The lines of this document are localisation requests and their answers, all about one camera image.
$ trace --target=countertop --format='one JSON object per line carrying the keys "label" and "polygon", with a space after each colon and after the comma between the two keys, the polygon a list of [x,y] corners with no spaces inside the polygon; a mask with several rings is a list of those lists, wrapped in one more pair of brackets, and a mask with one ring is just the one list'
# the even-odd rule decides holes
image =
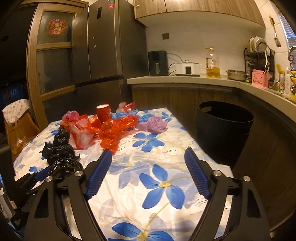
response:
{"label": "countertop", "polygon": [[201,85],[217,85],[225,87],[238,88],[246,91],[261,100],[269,103],[279,111],[284,113],[292,121],[296,123],[296,102],[276,91],[264,88],[258,88],[251,84],[229,80],[222,76],[222,78],[208,78],[205,76],[194,77],[194,76],[144,76],[138,78],[131,78],[127,80],[128,85],[139,85],[139,84],[201,84]]}

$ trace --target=hanging spatula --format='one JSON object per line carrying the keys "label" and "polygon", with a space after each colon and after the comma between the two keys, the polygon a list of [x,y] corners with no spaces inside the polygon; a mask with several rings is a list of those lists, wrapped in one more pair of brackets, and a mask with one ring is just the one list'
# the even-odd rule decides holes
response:
{"label": "hanging spatula", "polygon": [[[269,19],[270,19],[271,25],[274,27],[275,22],[274,22],[273,17],[269,16]],[[278,37],[276,35],[276,28],[275,27],[274,27],[274,41],[276,42],[276,45],[277,45],[278,48],[281,47],[281,43],[280,43],[280,41],[279,41],[279,39],[278,39]]]}

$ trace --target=brown chair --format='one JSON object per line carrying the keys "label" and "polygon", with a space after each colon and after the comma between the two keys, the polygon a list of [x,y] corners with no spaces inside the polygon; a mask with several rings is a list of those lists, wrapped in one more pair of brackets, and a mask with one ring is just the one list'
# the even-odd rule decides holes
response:
{"label": "brown chair", "polygon": [[[7,142],[12,151],[13,161],[22,151],[25,144],[33,140],[40,133],[40,129],[33,122],[30,113],[26,111],[18,121],[18,124],[8,124],[4,119]],[[18,139],[22,140],[22,144],[18,145]]]}

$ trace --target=yellow bottle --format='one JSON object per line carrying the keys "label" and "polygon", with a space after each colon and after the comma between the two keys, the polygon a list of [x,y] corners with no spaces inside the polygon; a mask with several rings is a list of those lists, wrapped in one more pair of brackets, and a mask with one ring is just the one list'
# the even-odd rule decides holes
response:
{"label": "yellow bottle", "polygon": [[219,59],[214,54],[214,48],[206,48],[208,51],[206,57],[207,76],[211,78],[220,78]]}

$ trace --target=refrigerator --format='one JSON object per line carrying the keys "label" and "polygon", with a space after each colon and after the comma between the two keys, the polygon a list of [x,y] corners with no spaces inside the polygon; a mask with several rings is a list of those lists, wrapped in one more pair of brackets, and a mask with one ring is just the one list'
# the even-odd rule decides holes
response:
{"label": "refrigerator", "polygon": [[98,0],[73,20],[74,83],[84,114],[95,114],[99,104],[115,112],[120,102],[131,102],[127,79],[147,76],[145,26],[135,20],[126,0]]}

